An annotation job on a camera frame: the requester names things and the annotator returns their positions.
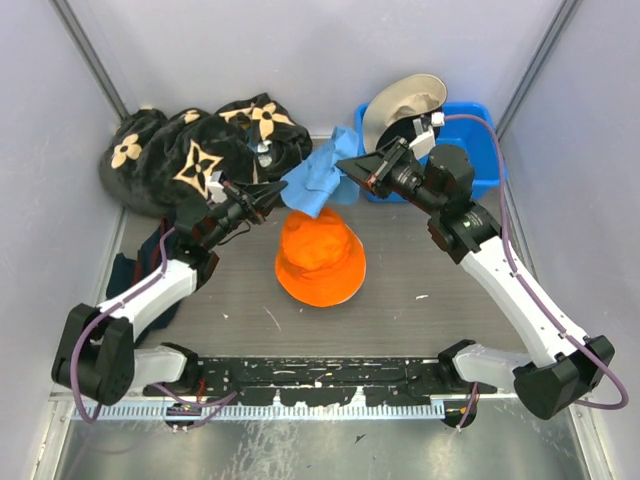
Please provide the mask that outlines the blue cloth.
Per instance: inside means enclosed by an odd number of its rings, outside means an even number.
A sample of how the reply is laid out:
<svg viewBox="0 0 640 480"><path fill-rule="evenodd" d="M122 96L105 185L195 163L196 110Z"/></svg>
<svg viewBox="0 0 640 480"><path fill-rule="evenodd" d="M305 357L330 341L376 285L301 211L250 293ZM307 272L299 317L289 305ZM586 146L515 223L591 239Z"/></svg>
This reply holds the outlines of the blue cloth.
<svg viewBox="0 0 640 480"><path fill-rule="evenodd" d="M359 136L348 127L335 127L331 137L298 166L284 175L281 192L289 209L317 218L327 203L353 205L360 187L337 167L340 160L356 157Z"/></svg>

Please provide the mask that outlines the orange hat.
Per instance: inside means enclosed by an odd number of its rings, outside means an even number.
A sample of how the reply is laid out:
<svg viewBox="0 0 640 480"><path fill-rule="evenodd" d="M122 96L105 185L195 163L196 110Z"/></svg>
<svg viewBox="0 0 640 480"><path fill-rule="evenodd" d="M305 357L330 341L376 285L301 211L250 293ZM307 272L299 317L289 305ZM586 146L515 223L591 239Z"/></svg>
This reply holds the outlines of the orange hat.
<svg viewBox="0 0 640 480"><path fill-rule="evenodd" d="M285 219L275 257L279 284L294 299L317 308L350 300L366 278L359 237L334 210L313 218L299 211Z"/></svg>

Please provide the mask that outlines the navy cloth with red stripe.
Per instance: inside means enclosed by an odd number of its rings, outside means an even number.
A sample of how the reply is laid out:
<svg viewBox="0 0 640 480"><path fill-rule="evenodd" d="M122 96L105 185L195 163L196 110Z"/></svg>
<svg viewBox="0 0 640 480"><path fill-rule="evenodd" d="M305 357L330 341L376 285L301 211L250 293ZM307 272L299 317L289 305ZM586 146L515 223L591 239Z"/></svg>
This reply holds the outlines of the navy cloth with red stripe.
<svg viewBox="0 0 640 480"><path fill-rule="evenodd" d="M175 215L164 216L153 234L141 244L135 258L128 258L124 253L116 255L106 288L106 299L122 294L161 266L160 239L174 226L174 223ZM167 328L175 318L179 307L180 302L169 307L151 323L149 329L145 330L144 335L140 335L138 340L141 341L147 332Z"/></svg>

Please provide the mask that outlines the blue plastic bin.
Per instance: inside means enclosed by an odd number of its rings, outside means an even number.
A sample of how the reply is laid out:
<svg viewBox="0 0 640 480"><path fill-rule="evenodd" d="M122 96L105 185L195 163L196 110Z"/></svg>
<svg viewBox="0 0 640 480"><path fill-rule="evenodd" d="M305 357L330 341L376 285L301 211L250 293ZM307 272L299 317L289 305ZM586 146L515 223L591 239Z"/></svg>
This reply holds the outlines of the blue plastic bin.
<svg viewBox="0 0 640 480"><path fill-rule="evenodd" d="M476 102L448 102L446 116L473 115L494 126L488 110ZM479 201L489 190L499 186L499 161L491 135L475 120L461 119L441 128L436 144L452 144L463 148L475 170L472 198Z"/></svg>

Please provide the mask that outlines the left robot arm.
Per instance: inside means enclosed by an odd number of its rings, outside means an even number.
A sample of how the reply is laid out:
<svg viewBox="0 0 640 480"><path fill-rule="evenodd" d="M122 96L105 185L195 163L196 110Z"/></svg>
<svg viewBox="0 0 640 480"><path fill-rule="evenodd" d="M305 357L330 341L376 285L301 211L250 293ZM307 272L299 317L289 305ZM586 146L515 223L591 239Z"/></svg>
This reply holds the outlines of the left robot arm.
<svg viewBox="0 0 640 480"><path fill-rule="evenodd" d="M218 265L216 247L265 222L287 183L215 183L214 199L192 197L175 209L159 239L160 264L148 276L98 306L68 314L51 378L75 400L118 403L130 390L167 386L178 396L200 384L195 352L174 343L139 349L160 316L205 285Z"/></svg>

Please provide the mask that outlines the black flower-pattern blanket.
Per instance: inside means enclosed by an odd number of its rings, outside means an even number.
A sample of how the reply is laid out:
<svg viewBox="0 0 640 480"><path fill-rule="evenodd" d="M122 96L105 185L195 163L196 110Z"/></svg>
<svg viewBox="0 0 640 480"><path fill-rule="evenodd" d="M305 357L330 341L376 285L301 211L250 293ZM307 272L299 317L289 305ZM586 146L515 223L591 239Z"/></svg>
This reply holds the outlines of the black flower-pattern blanket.
<svg viewBox="0 0 640 480"><path fill-rule="evenodd" d="M104 189L152 218L190 197L210 200L215 173L234 183L280 180L312 152L308 129L268 93L210 113L190 107L173 116L142 108L118 127L98 164Z"/></svg>

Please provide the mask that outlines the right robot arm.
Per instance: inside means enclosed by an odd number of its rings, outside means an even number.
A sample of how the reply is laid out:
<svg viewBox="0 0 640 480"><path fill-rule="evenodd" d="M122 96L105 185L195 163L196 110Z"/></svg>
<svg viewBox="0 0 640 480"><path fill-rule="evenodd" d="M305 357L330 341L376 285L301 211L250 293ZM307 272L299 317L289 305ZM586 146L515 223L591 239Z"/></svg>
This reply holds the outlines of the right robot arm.
<svg viewBox="0 0 640 480"><path fill-rule="evenodd" d="M517 265L506 232L472 198L475 172L464 149L437 145L420 163L398 138L337 166L375 196L395 193L427 213L434 243L489 293L526 348L517 354L458 342L439 355L444 390L459 394L472 383L510 390L530 413L548 420L599 384L614 346L571 321Z"/></svg>

